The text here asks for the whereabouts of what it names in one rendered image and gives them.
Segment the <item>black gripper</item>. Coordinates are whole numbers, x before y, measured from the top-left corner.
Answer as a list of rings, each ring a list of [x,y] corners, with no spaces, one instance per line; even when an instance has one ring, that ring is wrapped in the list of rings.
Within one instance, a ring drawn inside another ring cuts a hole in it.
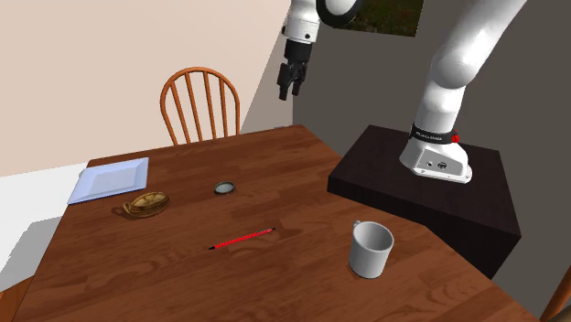
[[[307,64],[310,59],[311,51],[311,43],[300,43],[292,39],[286,41],[284,57],[287,63],[280,65],[276,81],[276,84],[279,86],[280,100],[286,100],[291,83],[293,84],[292,94],[294,96],[299,94],[301,85],[306,79]]]

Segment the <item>window with dark greenery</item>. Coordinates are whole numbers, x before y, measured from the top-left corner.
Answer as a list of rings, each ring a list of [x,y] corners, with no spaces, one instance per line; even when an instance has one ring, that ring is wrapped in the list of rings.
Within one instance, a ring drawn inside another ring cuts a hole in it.
[[[343,29],[415,37],[424,0],[363,0],[356,17]]]

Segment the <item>orange wooden chair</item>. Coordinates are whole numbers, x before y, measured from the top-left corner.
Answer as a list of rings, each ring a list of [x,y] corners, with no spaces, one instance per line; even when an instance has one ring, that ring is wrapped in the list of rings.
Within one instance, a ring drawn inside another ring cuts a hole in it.
[[[168,78],[159,108],[173,145],[237,135],[242,130],[241,102],[222,73],[191,67]]]

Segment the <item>dark robot stand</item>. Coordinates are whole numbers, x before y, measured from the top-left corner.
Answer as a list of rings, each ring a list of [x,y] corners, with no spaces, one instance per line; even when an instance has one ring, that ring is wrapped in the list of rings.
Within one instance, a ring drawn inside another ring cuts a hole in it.
[[[329,174],[328,191],[426,226],[493,278],[522,237],[500,152],[464,145],[474,175],[461,184],[403,166],[407,139],[369,125]]]

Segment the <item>red pencil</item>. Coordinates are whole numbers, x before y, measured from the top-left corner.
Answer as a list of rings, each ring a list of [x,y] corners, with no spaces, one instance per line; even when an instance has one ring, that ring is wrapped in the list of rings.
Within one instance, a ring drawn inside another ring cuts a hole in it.
[[[258,237],[258,236],[262,236],[262,235],[268,234],[268,233],[270,233],[270,232],[272,232],[272,231],[275,231],[275,230],[276,230],[276,227],[268,228],[268,229],[265,229],[265,230],[262,230],[262,231],[252,232],[252,233],[243,235],[243,236],[241,236],[241,237],[237,237],[237,238],[234,238],[234,239],[231,239],[231,240],[228,240],[228,241],[223,241],[223,242],[214,244],[214,245],[210,246],[210,247],[208,248],[208,250],[221,249],[221,248],[227,247],[227,246],[229,246],[229,245],[235,244],[235,243],[237,243],[237,242],[247,241],[247,240],[249,240],[249,239],[252,239],[252,238],[255,238],[255,237]]]

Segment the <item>gold pocket watch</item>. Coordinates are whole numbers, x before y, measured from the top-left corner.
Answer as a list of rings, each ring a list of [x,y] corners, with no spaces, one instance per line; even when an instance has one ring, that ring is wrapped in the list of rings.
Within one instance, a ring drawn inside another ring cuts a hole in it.
[[[120,207],[112,208],[112,214],[123,216],[129,220],[146,219],[159,214],[169,204],[170,198],[166,193],[149,192],[123,203]]]

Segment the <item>white mug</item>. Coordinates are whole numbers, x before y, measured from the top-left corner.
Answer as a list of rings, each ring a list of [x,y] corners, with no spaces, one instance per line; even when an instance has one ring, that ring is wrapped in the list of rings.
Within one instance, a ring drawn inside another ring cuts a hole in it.
[[[379,277],[393,245],[393,234],[381,223],[355,220],[351,233],[350,269],[361,278]]]

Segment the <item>white square plate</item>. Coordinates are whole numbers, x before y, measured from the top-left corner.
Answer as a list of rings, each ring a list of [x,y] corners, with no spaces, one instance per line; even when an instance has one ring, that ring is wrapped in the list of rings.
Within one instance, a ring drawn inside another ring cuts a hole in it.
[[[149,158],[137,158],[81,171],[68,204],[106,198],[146,188]]]

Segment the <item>brown wooden table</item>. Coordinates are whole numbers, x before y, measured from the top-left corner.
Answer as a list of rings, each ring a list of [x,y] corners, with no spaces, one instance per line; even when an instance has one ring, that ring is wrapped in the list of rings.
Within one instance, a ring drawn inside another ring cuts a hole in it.
[[[339,155],[301,125],[145,156],[169,206],[69,206],[13,322],[538,322],[427,228],[330,194]],[[394,236],[377,278],[350,269],[355,220]]]

